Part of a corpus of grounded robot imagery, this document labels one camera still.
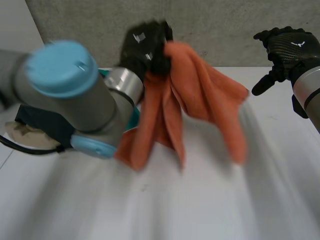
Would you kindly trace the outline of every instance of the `white tabletop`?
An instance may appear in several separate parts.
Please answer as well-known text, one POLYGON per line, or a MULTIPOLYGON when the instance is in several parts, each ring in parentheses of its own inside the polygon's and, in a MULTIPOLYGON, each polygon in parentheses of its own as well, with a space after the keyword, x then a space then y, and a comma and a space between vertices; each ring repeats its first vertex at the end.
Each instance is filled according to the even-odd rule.
MULTIPOLYGON (((251 89, 269 68, 218 70, 251 89)), ((241 108, 245 166, 230 162, 215 126, 186 116, 184 171, 160 144, 139 173, 78 152, 1 146, 0 163, 11 155, 0 169, 0 239, 318 240, 320 136, 291 95, 289 82, 277 84, 241 108)))

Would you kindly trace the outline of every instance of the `orange cloth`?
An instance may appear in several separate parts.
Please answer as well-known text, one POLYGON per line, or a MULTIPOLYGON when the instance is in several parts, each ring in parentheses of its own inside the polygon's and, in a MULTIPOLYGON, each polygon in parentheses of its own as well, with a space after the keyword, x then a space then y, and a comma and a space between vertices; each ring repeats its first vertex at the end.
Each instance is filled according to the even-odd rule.
POLYGON ((247 144, 238 111, 248 90, 212 68, 184 43, 168 42, 164 55, 171 58, 170 74, 147 74, 138 128, 123 134, 115 158, 140 170, 157 141, 174 149, 183 167, 182 108, 190 117, 216 124, 234 162, 244 163, 247 144))

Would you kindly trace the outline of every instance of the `teal cloth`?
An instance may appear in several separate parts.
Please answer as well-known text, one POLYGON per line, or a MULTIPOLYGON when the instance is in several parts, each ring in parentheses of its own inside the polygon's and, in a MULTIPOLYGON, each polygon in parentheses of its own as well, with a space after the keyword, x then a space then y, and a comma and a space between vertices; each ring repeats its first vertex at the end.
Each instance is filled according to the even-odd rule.
MULTIPOLYGON (((107 76, 109 72, 110 72, 109 70, 99 69, 99 73, 104 77, 107 76)), ((132 116, 130 118, 128 125, 125 128, 125 131, 134 129, 135 127, 137 127, 139 123, 139 119, 140 119, 140 111, 136 106, 134 106, 132 116)))

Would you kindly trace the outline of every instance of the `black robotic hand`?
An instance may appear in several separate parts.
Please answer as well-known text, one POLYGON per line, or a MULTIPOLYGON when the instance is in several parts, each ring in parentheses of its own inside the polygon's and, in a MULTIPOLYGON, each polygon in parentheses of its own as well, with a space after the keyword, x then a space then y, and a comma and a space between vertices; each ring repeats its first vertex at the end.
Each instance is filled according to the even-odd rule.
MULTIPOLYGON (((252 94, 258 96, 272 87, 275 82, 288 79, 292 86, 306 71, 320 66, 320 44, 311 32, 302 28, 273 28, 257 33, 255 40, 260 40, 267 49, 268 60, 274 66, 252 89, 252 94)), ((292 96, 294 111, 303 118, 308 118, 295 96, 292 96)))
POLYGON ((130 28, 121 47, 119 66, 133 71, 142 81, 147 71, 168 73, 170 59, 163 55, 166 40, 173 40, 172 29, 166 21, 152 21, 130 28))

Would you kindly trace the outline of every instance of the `wall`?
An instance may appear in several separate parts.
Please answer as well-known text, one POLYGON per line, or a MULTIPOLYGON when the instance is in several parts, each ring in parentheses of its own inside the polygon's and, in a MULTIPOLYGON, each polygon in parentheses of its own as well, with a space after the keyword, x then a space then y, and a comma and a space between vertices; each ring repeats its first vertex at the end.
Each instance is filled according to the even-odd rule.
POLYGON ((45 42, 83 43, 100 67, 114 64, 126 29, 166 19, 176 40, 189 43, 212 66, 270 66, 253 35, 292 26, 320 38, 315 0, 26 0, 45 42))
POLYGON ((24 0, 0 1, 0 49, 30 52, 43 41, 24 0))

